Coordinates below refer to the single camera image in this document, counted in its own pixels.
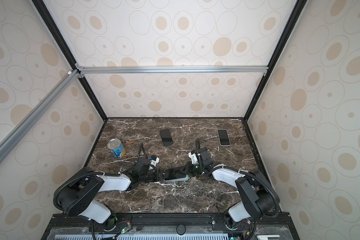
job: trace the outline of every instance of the robotic arm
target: robotic arm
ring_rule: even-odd
[[[98,192],[110,190],[132,190],[141,182],[188,180],[189,175],[204,175],[225,182],[238,189],[241,202],[223,213],[228,228],[234,228],[245,218],[261,219],[264,215],[276,217],[279,213],[279,197],[259,170],[237,171],[224,164],[214,163],[207,150],[199,147],[191,151],[185,166],[161,170],[156,168],[156,156],[138,157],[135,165],[118,174],[94,172],[84,167],[61,185],[54,194],[54,205],[69,216],[84,216],[103,225],[105,230],[115,226],[116,216],[104,204],[94,200]]]

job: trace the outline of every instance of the blue can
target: blue can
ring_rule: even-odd
[[[107,148],[117,158],[123,157],[125,155],[125,148],[118,138],[111,139],[107,143]]]

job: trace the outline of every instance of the smartphone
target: smartphone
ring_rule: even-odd
[[[160,130],[160,137],[163,141],[163,146],[169,146],[173,144],[171,133],[169,132],[169,129],[163,129]]]
[[[217,130],[217,135],[219,136],[220,146],[227,147],[231,146],[229,141],[228,132],[225,129]]]

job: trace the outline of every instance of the wall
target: wall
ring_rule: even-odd
[[[310,1],[249,125],[302,240],[360,239],[360,1]]]
[[[0,0],[0,142],[68,69],[33,7]]]
[[[102,126],[80,82],[72,84],[0,164],[0,240],[41,238],[53,193],[85,163]]]
[[[242,117],[262,73],[87,74],[108,117]]]
[[[295,0],[45,0],[82,66],[267,65]]]

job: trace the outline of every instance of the marble tabletop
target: marble tabletop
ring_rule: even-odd
[[[173,145],[164,147],[159,131],[170,130]],[[226,129],[231,146],[221,147],[218,129]],[[212,160],[235,169],[257,169],[241,119],[217,118],[123,118],[109,119],[91,156],[88,166],[95,171],[117,173],[131,167],[144,143],[148,156],[160,158],[157,168],[168,169],[184,166],[190,158],[188,152],[195,149],[195,138],[200,147],[211,154]],[[107,142],[119,138],[126,146],[123,158],[116,159],[107,149]],[[224,211],[240,201],[236,188],[223,182],[200,176],[182,182],[156,182],[131,191],[107,191],[96,195],[96,200],[112,211],[128,212],[217,212]]]

